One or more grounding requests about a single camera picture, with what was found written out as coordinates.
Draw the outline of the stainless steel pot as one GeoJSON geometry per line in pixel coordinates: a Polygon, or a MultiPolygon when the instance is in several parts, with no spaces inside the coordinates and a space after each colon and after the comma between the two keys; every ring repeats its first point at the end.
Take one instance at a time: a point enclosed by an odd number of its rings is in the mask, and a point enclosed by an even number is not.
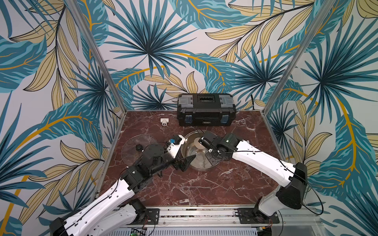
{"type": "Polygon", "coordinates": [[[181,147],[181,154],[183,157],[196,154],[196,158],[190,164],[190,167],[198,171],[209,171],[215,166],[211,166],[210,162],[207,160],[205,153],[207,149],[197,149],[194,146],[195,138],[201,138],[204,132],[202,131],[193,131],[185,136],[185,143],[181,147]]]}

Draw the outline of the glass pot lid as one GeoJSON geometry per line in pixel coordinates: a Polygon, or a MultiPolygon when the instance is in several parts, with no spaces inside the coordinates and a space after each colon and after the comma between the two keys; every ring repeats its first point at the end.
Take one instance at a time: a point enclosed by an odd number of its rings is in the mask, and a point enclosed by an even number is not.
{"type": "Polygon", "coordinates": [[[131,166],[135,161],[137,161],[143,151],[157,140],[145,134],[136,135],[130,138],[122,147],[121,158],[127,166],[131,166]]]}

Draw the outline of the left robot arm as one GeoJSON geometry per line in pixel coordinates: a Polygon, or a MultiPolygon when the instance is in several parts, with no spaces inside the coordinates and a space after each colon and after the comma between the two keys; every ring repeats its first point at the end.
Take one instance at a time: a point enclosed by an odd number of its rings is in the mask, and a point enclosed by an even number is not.
{"type": "Polygon", "coordinates": [[[52,236],[105,236],[124,224],[143,218],[146,208],[133,196],[152,183],[153,176],[173,166],[186,171],[195,155],[180,157],[183,142],[150,144],[134,164],[99,198],[76,214],[50,223],[52,236]]]}

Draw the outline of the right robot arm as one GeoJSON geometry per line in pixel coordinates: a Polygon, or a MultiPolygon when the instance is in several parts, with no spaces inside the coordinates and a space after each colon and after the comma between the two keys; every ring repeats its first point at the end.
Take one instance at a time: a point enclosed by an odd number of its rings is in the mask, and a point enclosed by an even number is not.
{"type": "Polygon", "coordinates": [[[211,163],[234,159],[259,170],[279,185],[258,200],[253,215],[268,218],[283,208],[302,208],[307,188],[306,165],[277,159],[232,133],[220,137],[207,131],[198,142],[208,150],[211,163]]]}

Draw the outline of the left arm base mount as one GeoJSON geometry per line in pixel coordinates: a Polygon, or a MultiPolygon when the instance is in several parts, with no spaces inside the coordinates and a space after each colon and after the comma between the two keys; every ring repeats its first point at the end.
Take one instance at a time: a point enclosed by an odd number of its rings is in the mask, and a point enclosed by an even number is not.
{"type": "Polygon", "coordinates": [[[130,225],[157,225],[159,223],[159,208],[147,208],[138,213],[136,219],[130,225]]]}

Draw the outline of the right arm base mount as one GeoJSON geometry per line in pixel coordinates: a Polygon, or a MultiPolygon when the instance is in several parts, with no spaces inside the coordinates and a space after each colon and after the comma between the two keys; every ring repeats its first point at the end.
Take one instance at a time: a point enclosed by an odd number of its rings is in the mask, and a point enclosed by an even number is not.
{"type": "Polygon", "coordinates": [[[259,224],[272,226],[279,224],[278,215],[274,213],[272,216],[266,216],[263,213],[255,211],[253,208],[238,208],[234,213],[238,217],[240,224],[259,224]]]}

